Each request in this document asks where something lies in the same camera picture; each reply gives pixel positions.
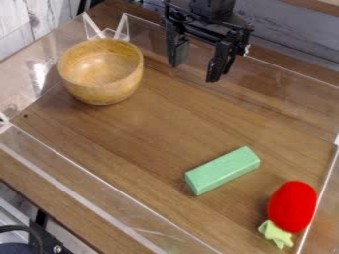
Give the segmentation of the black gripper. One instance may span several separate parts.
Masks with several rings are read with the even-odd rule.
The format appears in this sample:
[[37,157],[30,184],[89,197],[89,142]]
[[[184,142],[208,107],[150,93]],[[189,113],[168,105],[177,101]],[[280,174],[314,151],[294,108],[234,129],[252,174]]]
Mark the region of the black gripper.
[[206,73],[206,82],[217,82],[229,72],[236,54],[248,53],[254,26],[234,13],[234,1],[164,1],[162,5],[164,17],[174,22],[165,23],[169,65],[177,67],[185,62],[189,38],[184,32],[212,44],[218,41]]

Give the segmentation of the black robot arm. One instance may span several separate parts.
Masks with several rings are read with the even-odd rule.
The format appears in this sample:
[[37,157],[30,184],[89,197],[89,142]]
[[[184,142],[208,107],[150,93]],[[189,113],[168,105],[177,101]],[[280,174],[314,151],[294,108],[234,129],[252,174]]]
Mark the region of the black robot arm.
[[234,14],[236,0],[161,0],[168,63],[177,67],[188,57],[189,38],[214,47],[208,63],[208,83],[226,74],[236,56],[249,51],[253,25]]

